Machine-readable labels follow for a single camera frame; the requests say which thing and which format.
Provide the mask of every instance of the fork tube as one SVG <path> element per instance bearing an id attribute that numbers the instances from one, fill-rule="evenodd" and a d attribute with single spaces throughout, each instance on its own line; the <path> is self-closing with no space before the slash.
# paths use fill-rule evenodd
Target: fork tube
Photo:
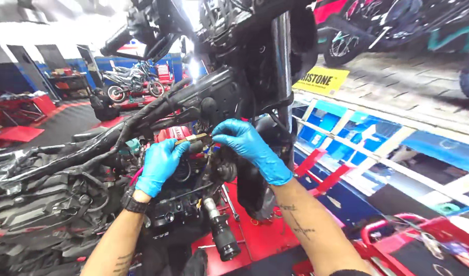
<path id="1" fill-rule="evenodd" d="M 292 92 L 291 81 L 291 27 L 289 12 L 281 14 L 272 20 L 272 37 L 274 40 L 274 59 L 277 67 L 277 83 L 279 99 L 290 96 Z M 292 105 L 278 109 L 279 120 L 288 131 L 292 130 Z M 294 152 L 290 147 L 289 160 L 286 165 L 292 170 L 294 167 Z"/>

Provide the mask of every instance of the handlebar grip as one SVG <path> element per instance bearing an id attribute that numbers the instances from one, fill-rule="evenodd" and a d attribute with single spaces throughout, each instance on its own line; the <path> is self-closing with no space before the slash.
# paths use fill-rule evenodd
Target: handlebar grip
<path id="1" fill-rule="evenodd" d="M 112 35 L 106 42 L 105 46 L 100 49 L 102 55 L 113 55 L 120 47 L 125 45 L 132 39 L 127 25 L 122 26 L 115 34 Z"/>

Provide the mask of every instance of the hand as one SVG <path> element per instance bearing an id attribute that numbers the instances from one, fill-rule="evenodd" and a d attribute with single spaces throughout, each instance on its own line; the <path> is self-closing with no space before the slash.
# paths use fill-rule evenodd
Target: hand
<path id="1" fill-rule="evenodd" d="M 292 172 L 250 123 L 228 119 L 214 128 L 212 135 L 214 142 L 232 148 L 255 165 L 269 184 L 283 185 L 292 179 Z"/>
<path id="2" fill-rule="evenodd" d="M 161 191 L 163 183 L 173 174 L 181 155 L 190 148 L 190 142 L 186 141 L 175 147 L 176 139 L 167 139 L 152 144 L 145 152 L 144 170 L 136 184 L 136 189 L 141 190 L 151 197 L 155 197 Z"/>

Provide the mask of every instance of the person sitting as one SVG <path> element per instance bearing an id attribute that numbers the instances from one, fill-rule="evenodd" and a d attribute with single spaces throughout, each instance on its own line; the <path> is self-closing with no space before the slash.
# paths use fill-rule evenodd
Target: person sitting
<path id="1" fill-rule="evenodd" d="M 110 97 L 105 96 L 100 88 L 93 89 L 90 95 L 91 107 L 95 111 L 96 119 L 109 121 L 120 116 L 120 105 L 113 103 Z"/>

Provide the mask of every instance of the pink hose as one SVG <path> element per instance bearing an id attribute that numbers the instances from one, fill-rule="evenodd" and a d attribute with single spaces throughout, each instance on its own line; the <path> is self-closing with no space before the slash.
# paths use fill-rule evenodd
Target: pink hose
<path id="1" fill-rule="evenodd" d="M 140 168 L 136 174 L 134 174 L 134 177 L 130 180 L 130 184 L 129 186 L 132 186 L 136 183 L 137 179 L 139 178 L 139 176 L 141 175 L 142 171 L 143 171 L 144 167 Z"/>

